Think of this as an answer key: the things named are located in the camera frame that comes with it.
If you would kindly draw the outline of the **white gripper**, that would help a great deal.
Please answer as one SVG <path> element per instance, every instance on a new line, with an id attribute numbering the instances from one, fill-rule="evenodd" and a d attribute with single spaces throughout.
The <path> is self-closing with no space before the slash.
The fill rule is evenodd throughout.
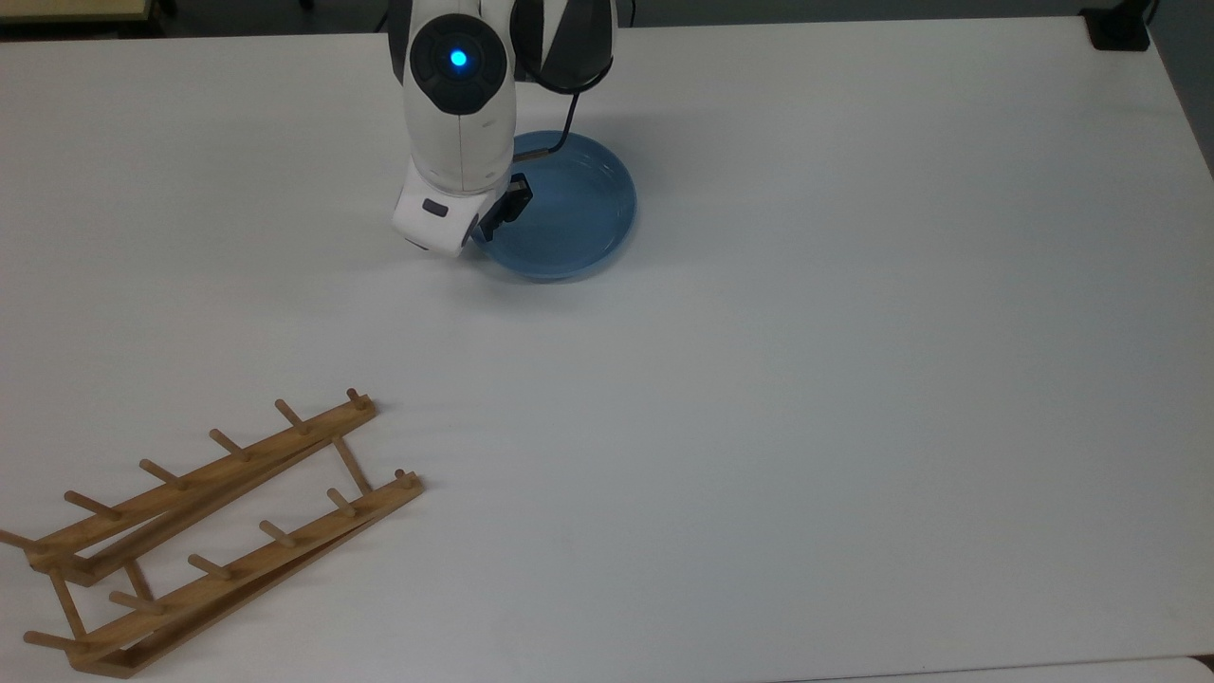
<path id="1" fill-rule="evenodd" d="M 409 165 L 395 204 L 392 226 L 399 237 L 425 251 L 456 258 L 480 230 L 493 241 L 504 222 L 520 220 L 534 197 L 524 173 L 500 178 L 489 190 L 450 194 L 435 189 L 415 165 Z"/>

